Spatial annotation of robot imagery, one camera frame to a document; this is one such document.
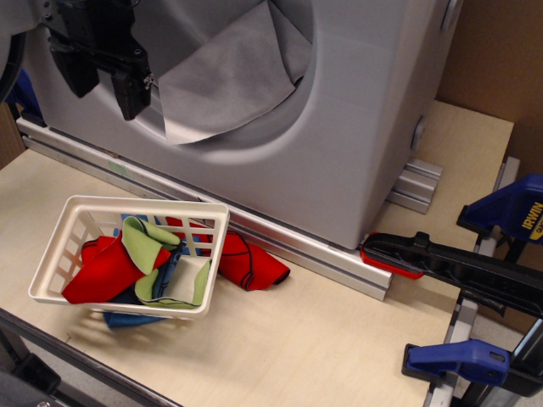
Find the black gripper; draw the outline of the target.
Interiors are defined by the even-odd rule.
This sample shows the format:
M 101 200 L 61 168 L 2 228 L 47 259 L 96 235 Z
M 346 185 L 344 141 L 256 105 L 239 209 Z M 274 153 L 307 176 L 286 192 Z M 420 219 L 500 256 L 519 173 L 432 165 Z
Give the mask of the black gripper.
M 148 54 L 132 35 L 137 1 L 55 1 L 49 29 L 53 60 L 70 90 L 83 98 L 112 75 L 124 120 L 150 105 L 154 77 Z

